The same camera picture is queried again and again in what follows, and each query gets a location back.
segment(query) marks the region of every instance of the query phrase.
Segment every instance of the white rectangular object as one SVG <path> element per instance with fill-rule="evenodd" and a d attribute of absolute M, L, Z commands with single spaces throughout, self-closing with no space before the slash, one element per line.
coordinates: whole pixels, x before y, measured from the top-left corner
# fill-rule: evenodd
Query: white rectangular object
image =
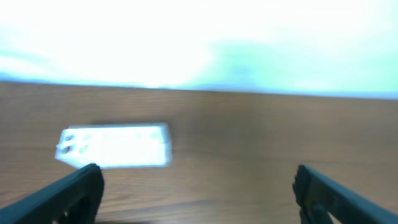
<path fill-rule="evenodd" d="M 163 167 L 171 160 L 167 124 L 71 126 L 62 131 L 55 158 L 81 168 Z"/>

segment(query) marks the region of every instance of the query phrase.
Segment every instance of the white plastic part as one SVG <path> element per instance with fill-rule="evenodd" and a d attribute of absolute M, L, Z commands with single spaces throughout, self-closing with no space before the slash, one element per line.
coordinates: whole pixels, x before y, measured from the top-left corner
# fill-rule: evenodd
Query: white plastic part
<path fill-rule="evenodd" d="M 81 168 L 163 167 L 171 160 L 167 124 L 71 126 L 62 131 L 55 158 Z"/>

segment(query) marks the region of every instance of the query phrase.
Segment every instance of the wood grain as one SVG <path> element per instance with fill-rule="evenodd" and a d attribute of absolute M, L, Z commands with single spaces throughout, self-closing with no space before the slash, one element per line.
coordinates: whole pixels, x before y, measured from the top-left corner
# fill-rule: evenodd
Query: wood grain
<path fill-rule="evenodd" d="M 168 168 L 104 170 L 102 223 L 300 223 L 308 164 L 398 212 L 398 102 L 0 83 L 0 206 L 74 171 L 69 125 L 166 121 Z"/>

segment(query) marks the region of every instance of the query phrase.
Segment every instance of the wooden table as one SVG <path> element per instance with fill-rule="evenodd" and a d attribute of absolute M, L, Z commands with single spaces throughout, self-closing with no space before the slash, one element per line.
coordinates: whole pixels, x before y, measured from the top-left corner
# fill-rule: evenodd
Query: wooden table
<path fill-rule="evenodd" d="M 104 170 L 99 222 L 300 223 L 307 164 L 398 212 L 398 101 L 0 84 L 0 206 L 75 169 L 69 125 L 166 121 L 168 168 Z"/>

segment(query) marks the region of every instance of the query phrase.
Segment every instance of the brown wooden surface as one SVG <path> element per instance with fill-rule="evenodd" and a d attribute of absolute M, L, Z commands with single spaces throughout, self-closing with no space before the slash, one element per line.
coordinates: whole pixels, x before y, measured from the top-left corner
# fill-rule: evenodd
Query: brown wooden surface
<path fill-rule="evenodd" d="M 166 121 L 168 168 L 104 170 L 99 222 L 300 223 L 308 164 L 398 212 L 398 101 L 0 83 L 0 206 L 74 171 L 69 125 Z"/>

